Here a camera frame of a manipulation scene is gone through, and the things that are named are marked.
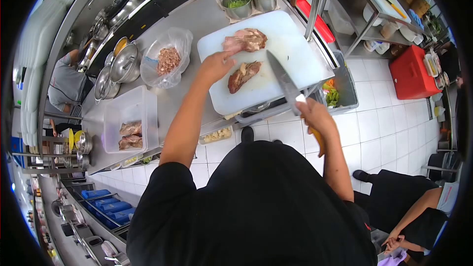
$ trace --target cutting board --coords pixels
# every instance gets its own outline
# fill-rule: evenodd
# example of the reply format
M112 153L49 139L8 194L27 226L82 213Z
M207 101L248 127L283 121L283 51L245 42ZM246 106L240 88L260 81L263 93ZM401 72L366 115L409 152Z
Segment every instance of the cutting board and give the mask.
M230 115L283 96L266 57L266 50L271 50L277 57L300 90L321 81L322 72L317 68L318 60L314 52L291 17L283 11L258 15L202 37L197 43L201 61L215 52L222 51L225 37L233 36L236 31L244 28L258 29L266 34L266 48L253 53L239 52L232 57L236 60L236 65L212 85L209 91L213 107L218 114ZM263 62L258 74L247 81L238 92L230 94L229 76L242 62L254 61Z
M391 6L391 3L388 2L387 0L375 0L375 2L378 3L379 7L381 7L383 13L393 16L394 18L403 20L407 23L410 23L411 18L409 17L407 12L404 10L403 6L399 3L399 1L397 0L389 0L389 1L391 1L406 16L406 18L403 18L395 9L393 9L393 7Z

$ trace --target kitchen counter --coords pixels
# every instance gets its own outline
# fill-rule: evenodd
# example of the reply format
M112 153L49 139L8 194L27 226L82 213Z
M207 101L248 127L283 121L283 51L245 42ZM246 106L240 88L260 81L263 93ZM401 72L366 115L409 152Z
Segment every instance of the kitchen counter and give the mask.
M285 0L278 0L281 10L287 12L294 20L303 35L305 32L305 22L302 18L294 13L294 9L289 6ZM201 64L199 53L197 50L197 42L200 38L217 31L223 27L229 26L229 20L225 17L224 12L219 8L216 0L190 0L179 8L175 9L168 17L162 18L150 27L145 33L137 38L137 45L142 54L145 54L147 48L156 40L157 36L166 31L169 27L180 27L188 29L193 34L193 41L190 54L190 63L186 71L182 74L181 82L170 89L158 89L148 86L148 89L157 95L157 116L158 116L158 132L160 146L164 143L164 138L168 132L169 126L177 113L182 99L187 93L197 70ZM320 61L320 70L323 71L322 80L333 76L334 68L327 53L319 48L320 43L317 40L311 40L309 45L313 48L315 56ZM145 84L141 78L132 83L123 83L118 95ZM130 156L125 154L107 154L102 146L100 136L103 132L103 111L105 105L111 100L100 101L98 105L95 103L93 90L86 97L82 105L82 129L92 135L94 147L90 153L91 166L88 168L89 175L97 173L104 168L115 166ZM224 120L221 115L216 113L213 108L210 95L204 106L202 117L201 135L216 131L228 125L234 125L234 129L238 129L239 123L233 118ZM144 156L151 156L160 153L161 147L148 150Z

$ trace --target red cooler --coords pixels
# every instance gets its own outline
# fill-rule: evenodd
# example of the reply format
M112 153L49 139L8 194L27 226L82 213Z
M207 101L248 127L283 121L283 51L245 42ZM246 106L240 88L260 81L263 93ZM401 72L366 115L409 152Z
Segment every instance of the red cooler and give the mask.
M424 56L423 49L411 45L389 65L398 99L421 99L441 92L435 86L434 78L427 74Z

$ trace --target cooked meat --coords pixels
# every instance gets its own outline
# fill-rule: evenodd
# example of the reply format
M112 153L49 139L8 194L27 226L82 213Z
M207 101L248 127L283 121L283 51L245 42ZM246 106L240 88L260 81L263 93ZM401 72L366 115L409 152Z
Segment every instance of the cooked meat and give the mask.
M118 149L125 150L130 147L141 148L143 147L143 138L137 135L130 135L128 137L123 136L118 142Z
M141 133L141 120L130 122L130 123L122 123L120 128L121 135L130 135L130 134L137 134Z
M228 79L228 89L230 93L236 93L251 77L255 76L260 71L261 62L241 63L230 78Z
M157 74L159 76L170 73L181 61L176 48L161 49L157 59L159 60L157 65Z
M268 38L258 29L245 28L235 32L233 36L225 37L222 43L223 50L229 51L232 55L245 50L249 53L263 49Z

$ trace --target purple cloth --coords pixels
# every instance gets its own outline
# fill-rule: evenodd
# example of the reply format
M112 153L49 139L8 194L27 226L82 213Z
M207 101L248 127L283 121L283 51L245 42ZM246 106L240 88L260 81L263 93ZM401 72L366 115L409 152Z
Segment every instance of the purple cloth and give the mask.
M402 250L397 257L388 257L378 262L378 266L397 266L407 257L405 250Z

